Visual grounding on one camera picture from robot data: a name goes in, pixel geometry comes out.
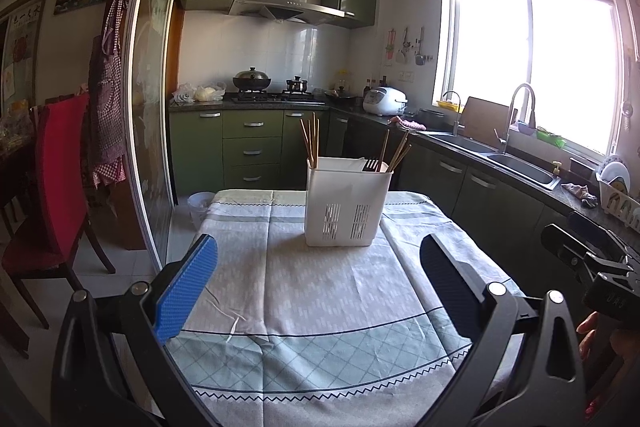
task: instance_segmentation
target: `utensil holder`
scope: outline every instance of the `utensil holder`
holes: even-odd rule
[[[393,172],[362,172],[365,159],[306,164],[305,238],[310,247],[368,247],[376,237]]]

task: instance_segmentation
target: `fork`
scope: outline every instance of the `fork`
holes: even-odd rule
[[[375,172],[377,167],[378,167],[378,160],[375,158],[370,158],[364,164],[364,167],[362,168],[362,172]]]

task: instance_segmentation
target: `range hood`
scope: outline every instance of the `range hood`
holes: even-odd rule
[[[229,15],[260,15],[271,20],[317,26],[343,18],[344,12],[306,0],[234,0]]]

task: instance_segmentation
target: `tablecloth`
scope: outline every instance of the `tablecloth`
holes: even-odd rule
[[[216,239],[218,267],[169,352],[225,427],[412,427],[471,345],[420,266],[422,238],[517,286],[421,194],[388,193],[370,247],[308,247],[304,212],[305,192],[216,195],[197,237]]]

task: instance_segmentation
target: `window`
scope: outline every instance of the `window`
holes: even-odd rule
[[[605,155],[616,121],[618,49],[608,0],[452,0],[443,92],[509,105],[536,93],[536,124]],[[518,119],[529,107],[522,90]]]

